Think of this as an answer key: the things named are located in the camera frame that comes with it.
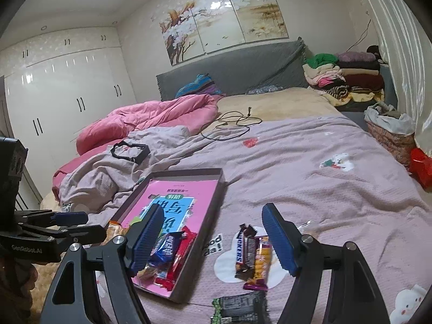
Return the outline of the white glossy wardrobe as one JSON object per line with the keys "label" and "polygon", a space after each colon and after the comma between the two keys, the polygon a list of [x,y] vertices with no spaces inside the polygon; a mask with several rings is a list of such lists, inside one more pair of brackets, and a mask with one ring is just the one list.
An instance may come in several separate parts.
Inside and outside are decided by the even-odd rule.
{"label": "white glossy wardrobe", "polygon": [[136,96],[114,27],[42,34],[1,51],[13,135],[29,150],[26,169],[41,196],[77,157],[77,137]]}

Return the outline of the grey shallow box tray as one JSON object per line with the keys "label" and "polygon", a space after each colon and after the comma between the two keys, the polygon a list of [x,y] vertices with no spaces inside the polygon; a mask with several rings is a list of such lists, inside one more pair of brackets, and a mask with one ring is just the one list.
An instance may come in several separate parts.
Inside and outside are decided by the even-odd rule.
{"label": "grey shallow box tray", "polygon": [[153,204],[165,215],[161,232],[180,231],[188,226],[197,234],[182,272],[172,291],[152,282],[133,279],[135,287],[174,303],[184,303],[195,287],[195,278],[204,260],[203,247],[217,219],[224,179],[220,168],[166,170],[150,173],[125,200],[113,221],[123,227],[137,222]]}

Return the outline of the clear red candy packet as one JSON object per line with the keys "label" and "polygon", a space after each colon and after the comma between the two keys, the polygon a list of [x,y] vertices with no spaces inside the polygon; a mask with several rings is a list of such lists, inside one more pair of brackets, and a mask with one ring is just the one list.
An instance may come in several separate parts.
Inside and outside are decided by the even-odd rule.
{"label": "clear red candy packet", "polygon": [[298,225],[297,229],[302,235],[308,234],[314,237],[315,239],[317,239],[320,234],[319,224],[311,220],[308,220],[307,222]]}

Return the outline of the clear brown pastry packet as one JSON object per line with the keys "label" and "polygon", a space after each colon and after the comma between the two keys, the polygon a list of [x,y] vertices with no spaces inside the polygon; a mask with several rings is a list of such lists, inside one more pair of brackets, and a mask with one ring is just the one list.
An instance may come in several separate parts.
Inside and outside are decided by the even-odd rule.
{"label": "clear brown pastry packet", "polygon": [[158,268],[152,265],[146,265],[145,268],[137,273],[140,282],[152,282],[156,277]]}

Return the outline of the pink blue Chinese book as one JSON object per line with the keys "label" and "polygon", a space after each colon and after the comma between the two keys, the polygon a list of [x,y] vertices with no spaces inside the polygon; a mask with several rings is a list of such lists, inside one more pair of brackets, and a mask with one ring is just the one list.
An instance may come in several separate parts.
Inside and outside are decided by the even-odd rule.
{"label": "pink blue Chinese book", "polygon": [[201,249],[217,210],[217,178],[191,181],[152,178],[137,189],[113,219],[123,229],[141,221],[148,209],[159,205],[164,212],[160,235],[144,270],[133,278],[140,290],[181,303],[201,260]]}

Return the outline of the purple rice roll snack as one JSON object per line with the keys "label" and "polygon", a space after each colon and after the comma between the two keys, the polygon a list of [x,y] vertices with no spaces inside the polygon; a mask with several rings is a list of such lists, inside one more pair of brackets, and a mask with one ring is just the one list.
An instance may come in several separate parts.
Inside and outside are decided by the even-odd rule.
{"label": "purple rice roll snack", "polygon": [[272,245],[268,235],[255,239],[255,263],[253,276],[243,285],[244,290],[267,291],[267,280],[272,264]]}

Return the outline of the orange rice cracker packet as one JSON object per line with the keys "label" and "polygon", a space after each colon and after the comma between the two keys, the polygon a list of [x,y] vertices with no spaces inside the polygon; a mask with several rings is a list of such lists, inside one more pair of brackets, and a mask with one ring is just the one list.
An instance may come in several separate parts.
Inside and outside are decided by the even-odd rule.
{"label": "orange rice cracker packet", "polygon": [[107,244],[111,239],[116,236],[125,236],[129,230],[129,226],[123,227],[119,222],[110,220],[106,228],[106,239],[101,243],[102,245]]}

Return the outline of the mauve bed cover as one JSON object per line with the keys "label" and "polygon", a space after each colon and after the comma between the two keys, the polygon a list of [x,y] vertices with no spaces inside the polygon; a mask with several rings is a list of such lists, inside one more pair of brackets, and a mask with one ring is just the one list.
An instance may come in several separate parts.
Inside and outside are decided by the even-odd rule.
{"label": "mauve bed cover", "polygon": [[127,139],[148,145],[149,158],[136,166],[93,157],[63,179],[64,209],[84,208],[105,224],[152,172],[220,168],[227,186],[210,235],[222,235],[223,256],[238,227],[260,225],[273,203],[286,220],[311,222],[322,243],[358,245],[392,323],[407,323],[431,286],[431,207],[405,167],[343,116],[263,122],[248,133],[228,127],[210,139],[152,127]]}

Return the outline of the Snickers chocolate bar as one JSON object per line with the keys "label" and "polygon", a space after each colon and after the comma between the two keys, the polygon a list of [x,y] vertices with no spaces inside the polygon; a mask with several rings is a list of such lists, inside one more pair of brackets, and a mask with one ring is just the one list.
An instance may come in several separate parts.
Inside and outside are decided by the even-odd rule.
{"label": "Snickers chocolate bar", "polygon": [[241,224],[236,236],[235,277],[247,280],[255,269],[255,236],[257,231],[251,225]]}

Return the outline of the red snack bar wrapper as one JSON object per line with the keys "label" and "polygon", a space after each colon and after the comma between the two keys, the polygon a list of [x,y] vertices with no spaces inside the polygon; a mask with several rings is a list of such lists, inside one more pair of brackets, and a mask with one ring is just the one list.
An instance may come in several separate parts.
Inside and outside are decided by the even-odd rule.
{"label": "red snack bar wrapper", "polygon": [[183,237],[173,261],[161,265],[158,268],[156,277],[154,278],[154,283],[156,285],[165,288],[168,291],[174,289],[197,236],[197,234],[192,232],[188,226],[184,226],[180,231],[183,232]]}

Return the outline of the pile of folded clothes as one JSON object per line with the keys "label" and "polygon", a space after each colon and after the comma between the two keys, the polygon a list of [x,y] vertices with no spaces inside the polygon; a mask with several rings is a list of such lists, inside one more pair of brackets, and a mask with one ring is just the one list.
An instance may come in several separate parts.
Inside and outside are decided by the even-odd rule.
{"label": "pile of folded clothes", "polygon": [[383,60],[377,45],[365,52],[320,53],[302,65],[309,87],[340,112],[362,112],[386,99]]}

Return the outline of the black green snack packet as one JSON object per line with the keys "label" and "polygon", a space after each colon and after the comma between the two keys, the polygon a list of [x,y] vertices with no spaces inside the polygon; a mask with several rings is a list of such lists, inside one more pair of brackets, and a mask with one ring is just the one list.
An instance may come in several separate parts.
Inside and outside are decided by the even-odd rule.
{"label": "black green snack packet", "polygon": [[271,323],[264,291],[215,298],[212,305],[212,324]]}

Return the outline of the pink quilt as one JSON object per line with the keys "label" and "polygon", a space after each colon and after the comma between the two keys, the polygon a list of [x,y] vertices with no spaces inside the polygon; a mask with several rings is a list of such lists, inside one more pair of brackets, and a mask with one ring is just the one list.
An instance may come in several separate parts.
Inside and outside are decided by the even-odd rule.
{"label": "pink quilt", "polygon": [[133,131],[150,127],[187,127],[195,135],[213,122],[221,95],[192,94],[169,101],[148,101],[119,107],[106,117],[88,125],[76,140],[78,157],[60,167],[53,175],[52,192],[60,200],[60,187],[66,175],[86,160],[125,139]]}

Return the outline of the blue white snack packet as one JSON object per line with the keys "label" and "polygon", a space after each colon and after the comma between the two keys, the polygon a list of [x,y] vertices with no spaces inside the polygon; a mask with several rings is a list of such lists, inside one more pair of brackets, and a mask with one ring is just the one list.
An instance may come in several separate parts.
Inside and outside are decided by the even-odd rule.
{"label": "blue white snack packet", "polygon": [[158,267],[172,262],[182,241],[183,232],[169,232],[162,235],[154,245],[149,257],[149,265]]}

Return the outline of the white curtain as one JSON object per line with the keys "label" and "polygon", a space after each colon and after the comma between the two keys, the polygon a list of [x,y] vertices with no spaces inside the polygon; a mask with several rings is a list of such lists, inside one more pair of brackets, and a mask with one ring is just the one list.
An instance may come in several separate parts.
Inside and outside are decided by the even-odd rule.
{"label": "white curtain", "polygon": [[403,0],[368,0],[380,53],[390,66],[399,110],[415,122],[417,146],[431,156],[431,40]]}

